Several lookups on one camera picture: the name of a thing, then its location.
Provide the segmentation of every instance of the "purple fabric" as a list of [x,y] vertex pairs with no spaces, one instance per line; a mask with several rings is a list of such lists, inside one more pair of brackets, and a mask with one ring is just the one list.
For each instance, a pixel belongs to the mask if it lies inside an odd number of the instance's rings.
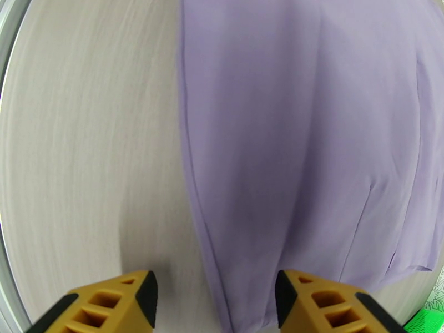
[[431,0],[182,0],[183,156],[224,332],[294,268],[375,289],[443,237],[444,17]]

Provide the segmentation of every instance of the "wood grain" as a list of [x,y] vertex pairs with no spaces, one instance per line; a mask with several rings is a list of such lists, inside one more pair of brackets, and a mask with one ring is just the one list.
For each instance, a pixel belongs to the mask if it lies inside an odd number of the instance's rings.
[[[2,225],[32,320],[73,287],[153,269],[157,333],[219,332],[180,163],[177,3],[32,0],[0,119]],[[404,320],[434,278],[376,296]]]

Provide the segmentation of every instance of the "white wooden surface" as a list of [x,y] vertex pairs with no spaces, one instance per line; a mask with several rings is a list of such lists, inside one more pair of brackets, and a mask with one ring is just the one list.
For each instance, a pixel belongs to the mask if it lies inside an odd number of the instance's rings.
[[[0,211],[32,320],[73,287],[153,269],[157,333],[219,332],[180,163],[176,7],[32,1],[0,115]],[[403,321],[435,280],[376,296]]]

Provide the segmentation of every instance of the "lavender cloth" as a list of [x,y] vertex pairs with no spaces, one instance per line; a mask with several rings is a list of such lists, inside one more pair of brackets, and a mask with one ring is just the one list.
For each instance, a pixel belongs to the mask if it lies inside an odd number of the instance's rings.
[[183,156],[224,332],[279,269],[367,289],[435,267],[444,17],[430,0],[182,0]]

